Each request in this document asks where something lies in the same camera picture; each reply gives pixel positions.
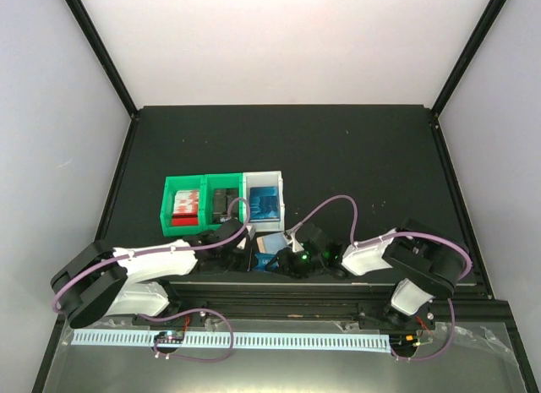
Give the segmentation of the tan leather card holder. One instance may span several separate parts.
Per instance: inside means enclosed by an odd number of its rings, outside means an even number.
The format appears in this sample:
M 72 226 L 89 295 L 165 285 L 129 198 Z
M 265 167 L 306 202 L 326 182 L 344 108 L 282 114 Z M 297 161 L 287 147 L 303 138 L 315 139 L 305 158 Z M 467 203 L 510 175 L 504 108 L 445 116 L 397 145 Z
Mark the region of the tan leather card holder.
M 291 241 L 285 232 L 276 232 L 258 237 L 256 243 L 261 254 L 276 255 L 280 250 L 287 248 Z

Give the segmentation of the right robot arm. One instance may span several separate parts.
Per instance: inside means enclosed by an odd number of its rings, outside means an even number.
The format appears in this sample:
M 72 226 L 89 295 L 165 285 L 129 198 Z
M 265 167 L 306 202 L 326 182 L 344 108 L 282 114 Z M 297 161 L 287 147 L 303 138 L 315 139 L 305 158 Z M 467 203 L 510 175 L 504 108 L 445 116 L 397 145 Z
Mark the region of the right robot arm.
M 327 274 L 337 280 L 395 270 L 399 281 L 384 303 L 362 305 L 359 321 L 405 330 L 434 299 L 452 298 L 472 269 L 467 248 L 430 232 L 417 221 L 370 240 L 338 243 L 312 223 L 284 235 L 284 246 L 261 264 L 267 273 L 307 279 Z

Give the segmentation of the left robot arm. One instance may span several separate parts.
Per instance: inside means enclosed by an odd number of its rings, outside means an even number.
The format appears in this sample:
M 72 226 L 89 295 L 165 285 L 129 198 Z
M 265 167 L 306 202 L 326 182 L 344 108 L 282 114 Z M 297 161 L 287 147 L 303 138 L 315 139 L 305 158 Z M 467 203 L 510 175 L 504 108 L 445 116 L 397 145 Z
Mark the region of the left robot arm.
M 89 244 L 50 281 L 52 308 L 74 329 L 107 316 L 143 314 L 175 323 L 182 305 L 166 284 L 171 276 L 244 270 L 254 227 L 231 218 L 216 230 L 146 248 Z

